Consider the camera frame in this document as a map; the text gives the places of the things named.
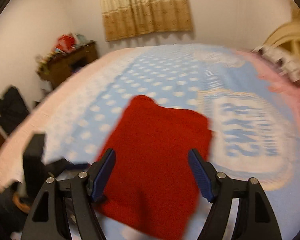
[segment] pink fabric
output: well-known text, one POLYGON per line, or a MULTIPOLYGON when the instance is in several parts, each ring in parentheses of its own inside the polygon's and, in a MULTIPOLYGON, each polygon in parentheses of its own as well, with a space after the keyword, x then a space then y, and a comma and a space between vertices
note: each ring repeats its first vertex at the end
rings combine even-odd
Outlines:
POLYGON ((296 125, 300 133, 300 88, 289 83, 285 78, 279 76, 269 66, 269 62, 263 60, 258 55, 243 51, 236 51, 238 55, 244 56, 250 61, 258 72, 258 78, 270 82, 269 91, 280 93, 285 103, 292 109, 296 119, 296 125))
POLYGON ((111 52, 89 66, 82 68, 77 74, 63 82, 44 102, 32 111, 7 138, 0 149, 0 191, 12 180, 23 178, 22 154, 24 147, 34 132, 42 131, 60 104, 85 84, 90 76, 133 50, 129 48, 111 52))

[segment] white wall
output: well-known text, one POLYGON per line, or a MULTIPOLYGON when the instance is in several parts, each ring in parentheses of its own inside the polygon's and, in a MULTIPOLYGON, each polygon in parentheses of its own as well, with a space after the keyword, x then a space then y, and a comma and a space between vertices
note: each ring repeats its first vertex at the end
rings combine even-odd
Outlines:
POLYGON ((136 46, 200 42, 249 48, 291 20, 289 0, 189 0, 194 33, 151 33, 106 42, 100 0, 68 0, 73 31, 97 42, 99 53, 136 46))
POLYGON ((50 52, 70 23, 66 0, 11 0, 0 15, 0 93, 12 84, 32 108, 42 98, 34 57, 50 52))

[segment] red cloth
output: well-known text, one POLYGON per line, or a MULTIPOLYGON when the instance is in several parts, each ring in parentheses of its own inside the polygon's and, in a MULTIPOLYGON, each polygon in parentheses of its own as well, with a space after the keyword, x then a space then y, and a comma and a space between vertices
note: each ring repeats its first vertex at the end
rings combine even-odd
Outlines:
POLYGON ((136 96, 101 151, 113 148, 117 159, 98 210, 148 235, 181 239, 199 196, 188 151, 206 159, 210 139, 201 114, 136 96))

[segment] beige curtain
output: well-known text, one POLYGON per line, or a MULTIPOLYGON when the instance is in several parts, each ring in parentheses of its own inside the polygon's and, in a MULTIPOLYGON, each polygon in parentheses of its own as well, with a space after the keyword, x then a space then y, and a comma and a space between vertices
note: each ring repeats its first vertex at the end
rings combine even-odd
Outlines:
POLYGON ((101 0, 101 7, 107 41, 192 30, 187 0, 101 0))

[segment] blue bedspread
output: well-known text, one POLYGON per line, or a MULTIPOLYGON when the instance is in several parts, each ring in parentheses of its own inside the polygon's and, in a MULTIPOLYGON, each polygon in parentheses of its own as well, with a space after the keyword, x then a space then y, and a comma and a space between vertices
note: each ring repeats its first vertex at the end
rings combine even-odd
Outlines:
MULTIPOLYGON (((293 112, 268 85, 257 77, 252 63, 223 47, 143 48, 126 63, 117 62, 91 77, 72 106, 71 100, 64 106, 72 109, 56 113, 46 129, 46 161, 64 156, 92 162, 135 95, 145 94, 164 107, 198 111, 211 120, 210 161, 215 168, 236 179, 258 178, 282 239, 291 240, 300 230, 300 135, 293 112), (56 120, 65 118, 65 111, 77 115, 64 114, 62 125, 56 120)), ((231 238, 236 208, 234 201, 225 239, 231 238)), ((209 209, 200 199, 184 239, 197 239, 209 209)), ((104 218, 102 226, 108 239, 132 239, 132 231, 121 223, 104 218)))

